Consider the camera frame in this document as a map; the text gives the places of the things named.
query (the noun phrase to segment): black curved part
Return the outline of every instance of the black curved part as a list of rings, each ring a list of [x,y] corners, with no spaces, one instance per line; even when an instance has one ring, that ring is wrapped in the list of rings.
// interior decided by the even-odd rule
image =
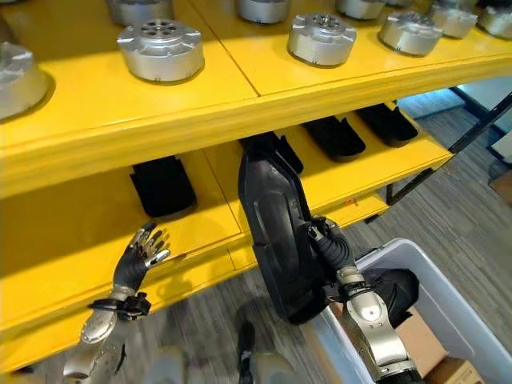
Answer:
[[[417,370],[407,370],[393,374],[377,382],[378,384],[421,384],[423,379]]]
[[[146,276],[147,268],[137,247],[127,247],[114,271],[114,285],[138,291]]]
[[[196,205],[194,188],[179,158],[158,158],[133,168],[131,181],[151,218],[179,216]]]
[[[404,146],[418,136],[416,128],[398,107],[390,110],[385,104],[377,104],[361,108],[357,113],[388,146]]]
[[[279,317],[300,324],[325,307],[322,265],[310,246],[311,213],[297,174],[280,156],[244,154],[238,196]]]
[[[387,306],[388,318],[393,328],[407,320],[411,308],[418,300],[419,281],[410,270],[369,270],[365,280]]]
[[[300,157],[297,156],[286,140],[286,136],[279,138],[274,132],[265,132],[264,134],[241,138],[238,141],[242,144],[243,150],[247,154],[265,157],[278,154],[297,174],[304,170],[304,164],[302,164]]]
[[[302,124],[317,145],[334,162],[350,162],[355,160],[366,145],[344,118],[338,121],[335,116],[320,118]]]

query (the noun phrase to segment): robotic arm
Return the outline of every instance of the robotic arm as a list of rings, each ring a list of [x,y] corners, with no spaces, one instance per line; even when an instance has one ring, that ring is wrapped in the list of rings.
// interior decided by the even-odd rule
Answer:
[[[320,254],[336,269],[347,333],[372,379],[379,384],[422,382],[390,324],[386,304],[359,272],[338,225],[326,219],[326,236],[316,226],[310,233]]]
[[[333,287],[356,351],[380,384],[422,379],[390,324],[384,301],[365,282],[338,225],[311,215],[297,174],[279,150],[246,149],[238,196],[274,308],[300,324],[326,308]]]
[[[82,328],[80,342],[64,366],[65,384],[107,384],[124,359],[124,343],[132,323],[149,313],[146,294],[137,294],[146,272],[170,255],[166,234],[145,224],[131,239],[114,272],[108,298],[95,301]]]

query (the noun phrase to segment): silver metal component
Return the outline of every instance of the silver metal component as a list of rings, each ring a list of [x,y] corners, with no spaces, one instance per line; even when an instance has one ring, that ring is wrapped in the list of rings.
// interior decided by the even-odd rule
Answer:
[[[336,9],[341,14],[358,20],[378,18],[386,0],[336,0]]]
[[[152,257],[148,258],[144,264],[146,265],[146,268],[149,270],[168,258],[170,255],[170,250],[161,250],[157,254],[153,255]]]
[[[318,66],[338,66],[349,57],[357,33],[331,14],[295,16],[288,38],[288,51],[305,62]]]
[[[407,362],[408,369],[415,368],[402,340],[390,324],[386,304],[375,292],[352,297],[343,308],[343,319],[349,338],[373,380],[388,376],[391,371],[396,372],[397,367],[391,367],[391,364]]]
[[[0,118],[31,108],[47,90],[48,82],[32,52],[3,42],[0,45]]]
[[[290,0],[237,0],[236,8],[245,20],[276,24],[288,17]]]
[[[477,23],[478,16],[460,5],[433,3],[428,16],[446,36],[464,38]]]
[[[118,45],[130,72],[146,80],[184,80],[204,67],[201,32],[174,20],[128,26]]]
[[[120,26],[133,26],[152,18],[174,18],[172,0],[106,0],[110,17]]]
[[[401,362],[392,362],[387,366],[380,366],[378,368],[380,378],[386,378],[388,376],[399,374],[407,370],[416,370],[416,364],[414,364],[413,360],[408,359],[402,360]]]
[[[406,7],[412,4],[413,0],[386,0],[388,6]]]
[[[96,310],[87,319],[82,328],[82,340],[88,344],[94,344],[106,338],[117,322],[115,312]]]
[[[378,32],[379,39],[385,45],[414,56],[426,56],[441,36],[442,29],[417,12],[393,12]]]
[[[338,281],[346,286],[347,284],[354,284],[356,282],[364,282],[365,278],[355,266],[346,266],[341,268],[337,273]]]
[[[489,34],[507,40],[512,39],[512,8],[488,6],[480,15],[478,25]]]
[[[134,294],[130,288],[115,286],[109,298],[123,301]],[[80,343],[64,365],[64,383],[110,382],[131,323],[120,319],[115,312],[94,310],[82,328]]]

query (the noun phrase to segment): metal cylinder part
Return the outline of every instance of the metal cylinder part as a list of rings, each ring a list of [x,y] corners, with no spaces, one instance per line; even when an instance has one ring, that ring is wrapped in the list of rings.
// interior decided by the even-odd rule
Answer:
[[[464,38],[477,23],[478,16],[462,6],[444,6],[438,3],[430,7],[429,17],[442,29],[445,36]]]
[[[175,20],[128,26],[118,45],[130,72],[154,82],[184,80],[204,66],[201,32]]]
[[[172,0],[106,0],[110,17],[120,26],[133,26],[153,18],[174,18]]]
[[[288,38],[288,51],[318,66],[338,66],[349,57],[357,33],[332,14],[298,14]]]
[[[276,24],[288,17],[290,0],[237,0],[241,18],[261,24]]]
[[[23,46],[0,45],[0,118],[20,114],[45,96],[48,82],[32,52]]]
[[[488,6],[480,15],[478,24],[489,34],[507,40],[512,39],[512,8]]]
[[[412,4],[413,0],[386,0],[388,6],[406,7]]]
[[[413,56],[427,55],[441,36],[442,29],[418,12],[393,12],[378,32],[378,38],[386,46]]]
[[[358,20],[372,20],[381,14],[386,0],[336,0],[336,9],[340,14]]]

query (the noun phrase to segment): cardboard box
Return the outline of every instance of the cardboard box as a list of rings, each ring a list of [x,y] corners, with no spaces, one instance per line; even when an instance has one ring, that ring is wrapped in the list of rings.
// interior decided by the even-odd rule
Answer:
[[[445,358],[425,378],[426,384],[484,384],[474,366],[460,358]]]
[[[331,304],[330,309],[340,324],[344,326],[342,319],[343,305],[339,303]],[[424,378],[448,356],[448,352],[445,351],[432,330],[423,321],[419,312],[415,308],[410,308],[409,311],[412,316],[397,328],[397,332],[406,346],[410,358],[416,363],[418,372]]]

